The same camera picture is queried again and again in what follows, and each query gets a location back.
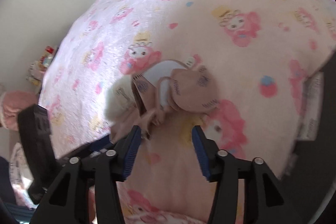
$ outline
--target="bed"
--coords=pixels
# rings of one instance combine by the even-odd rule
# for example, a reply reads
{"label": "bed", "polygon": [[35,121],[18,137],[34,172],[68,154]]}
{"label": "bed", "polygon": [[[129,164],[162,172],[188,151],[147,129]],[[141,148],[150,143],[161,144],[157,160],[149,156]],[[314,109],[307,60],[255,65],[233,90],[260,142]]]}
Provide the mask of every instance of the bed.
{"label": "bed", "polygon": [[[190,129],[202,125],[220,148],[260,156],[281,176],[304,112],[303,83],[333,53],[335,15],[334,0],[97,0],[73,24],[43,81],[39,104],[49,111],[56,157],[110,133],[106,96],[121,77],[171,59],[189,70],[205,66],[219,110],[173,113],[144,141],[128,185],[120,186],[130,222],[139,203],[148,213],[160,208],[205,221],[214,188],[194,168]],[[167,180],[162,162],[178,162],[174,168],[196,178],[187,199],[173,204],[169,193],[155,194],[162,191],[155,179]]]}

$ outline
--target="white wall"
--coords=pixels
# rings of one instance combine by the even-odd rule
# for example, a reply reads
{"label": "white wall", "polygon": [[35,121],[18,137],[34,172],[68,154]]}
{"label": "white wall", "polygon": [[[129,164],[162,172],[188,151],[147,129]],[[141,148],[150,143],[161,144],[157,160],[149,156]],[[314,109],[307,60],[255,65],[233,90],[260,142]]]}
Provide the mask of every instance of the white wall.
{"label": "white wall", "polygon": [[[46,45],[60,44],[95,0],[0,0],[0,82],[7,90],[33,90],[30,62]],[[0,128],[0,155],[8,158],[8,132]]]}

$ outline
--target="bedspread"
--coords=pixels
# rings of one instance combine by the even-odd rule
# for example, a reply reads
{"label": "bedspread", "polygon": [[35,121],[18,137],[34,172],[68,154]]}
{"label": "bedspread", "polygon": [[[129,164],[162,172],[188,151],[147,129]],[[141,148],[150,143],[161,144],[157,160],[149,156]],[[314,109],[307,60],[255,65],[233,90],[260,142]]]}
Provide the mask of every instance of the bedspread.
{"label": "bedspread", "polygon": [[334,0],[97,0],[43,80],[39,104],[49,110],[56,156],[110,132],[106,91],[122,75],[166,59],[205,65],[220,87],[218,109],[173,115],[153,131],[127,186],[137,202],[125,205],[134,212],[144,201],[145,211],[205,221],[214,186],[197,167],[191,128],[200,124],[221,149],[260,156],[280,175],[304,112],[302,83],[333,51],[335,14]]}

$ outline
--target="wall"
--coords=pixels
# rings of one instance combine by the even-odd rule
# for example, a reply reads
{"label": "wall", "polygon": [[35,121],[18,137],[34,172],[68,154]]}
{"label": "wall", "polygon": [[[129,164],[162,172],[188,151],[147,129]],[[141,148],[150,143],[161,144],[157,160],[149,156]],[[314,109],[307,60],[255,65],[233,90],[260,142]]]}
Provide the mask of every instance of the wall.
{"label": "wall", "polygon": [[[7,90],[33,90],[30,62],[46,45],[60,44],[71,24],[95,0],[0,0],[0,82]],[[8,157],[8,132],[0,128],[0,155]]]}

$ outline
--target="silver screw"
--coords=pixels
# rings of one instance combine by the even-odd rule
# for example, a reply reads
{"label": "silver screw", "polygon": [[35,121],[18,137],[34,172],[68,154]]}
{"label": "silver screw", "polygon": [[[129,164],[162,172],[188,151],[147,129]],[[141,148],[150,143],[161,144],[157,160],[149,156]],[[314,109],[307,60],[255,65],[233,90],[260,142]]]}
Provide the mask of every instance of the silver screw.
{"label": "silver screw", "polygon": [[69,162],[70,162],[71,164],[76,164],[77,162],[79,162],[79,158],[78,158],[78,157],[73,157],[73,158],[71,158],[71,159],[69,160]]}
{"label": "silver screw", "polygon": [[107,150],[105,155],[108,157],[112,157],[116,154],[117,152],[115,150]]}
{"label": "silver screw", "polygon": [[226,157],[227,155],[229,155],[229,153],[225,150],[219,150],[217,154],[218,156],[221,156],[221,157]]}
{"label": "silver screw", "polygon": [[263,164],[263,163],[264,163],[264,160],[263,160],[262,158],[255,158],[255,159],[254,159],[254,162],[255,162],[256,164]]}

